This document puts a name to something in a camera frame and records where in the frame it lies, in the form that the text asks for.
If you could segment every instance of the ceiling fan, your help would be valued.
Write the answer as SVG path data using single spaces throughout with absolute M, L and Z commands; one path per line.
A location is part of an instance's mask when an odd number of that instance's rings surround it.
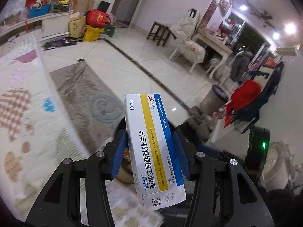
M 264 10 L 263 12 L 259 12 L 258 9 L 256 9 L 255 6 L 253 6 L 248 0 L 246 0 L 248 7 L 250 8 L 250 13 L 259 19 L 263 20 L 263 27 L 270 26 L 272 29 L 276 30 L 275 27 L 269 22 L 270 19 L 273 19 L 273 17 Z

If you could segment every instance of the red bag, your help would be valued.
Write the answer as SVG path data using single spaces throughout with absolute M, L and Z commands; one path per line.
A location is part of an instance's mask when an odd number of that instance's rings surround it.
M 230 112 L 238 111 L 252 103 L 261 93 L 261 87 L 254 80 L 246 80 L 244 84 L 237 88 L 231 95 L 231 101 L 226 105 L 225 126 L 231 123 Z
M 88 13 L 87 24 L 96 28 L 104 28 L 109 25 L 111 20 L 107 13 L 101 12 L 97 9 L 93 9 Z

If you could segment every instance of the yellow stripe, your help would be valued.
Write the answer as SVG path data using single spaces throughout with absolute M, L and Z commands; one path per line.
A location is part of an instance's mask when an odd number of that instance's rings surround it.
M 161 159 L 160 149 L 158 145 L 158 140 L 155 132 L 154 123 L 152 120 L 151 110 L 149 108 L 149 103 L 146 94 L 140 94 L 143 115 L 145 120 L 145 125 L 148 134 L 148 140 L 151 147 L 151 154 L 154 161 L 154 166 L 156 170 L 157 180 L 159 184 L 160 191 L 169 189 L 167 180 L 165 177 L 164 166 Z

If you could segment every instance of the ceiling light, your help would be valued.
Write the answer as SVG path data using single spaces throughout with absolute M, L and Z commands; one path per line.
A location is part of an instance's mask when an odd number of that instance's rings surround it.
M 247 7 L 246 7 L 245 5 L 243 5 L 243 6 L 240 7 L 240 9 L 241 9 L 242 11 L 245 11 L 245 10 L 247 10 Z
M 294 24 L 289 24 L 285 28 L 287 34 L 292 34 L 296 32 L 296 26 Z
M 277 32 L 275 32 L 275 33 L 272 35 L 272 37 L 273 37 L 273 39 L 278 40 L 279 37 L 280 37 L 280 34 L 277 33 Z

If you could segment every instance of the rug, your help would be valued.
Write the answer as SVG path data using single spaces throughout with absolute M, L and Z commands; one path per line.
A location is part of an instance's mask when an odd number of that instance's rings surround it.
M 129 26 L 128 26 L 127 24 L 125 24 L 125 23 L 116 20 L 116 22 L 115 22 L 115 27 L 128 28 Z
M 95 153 L 114 136 L 124 118 L 123 103 L 85 61 L 50 75 L 82 142 Z

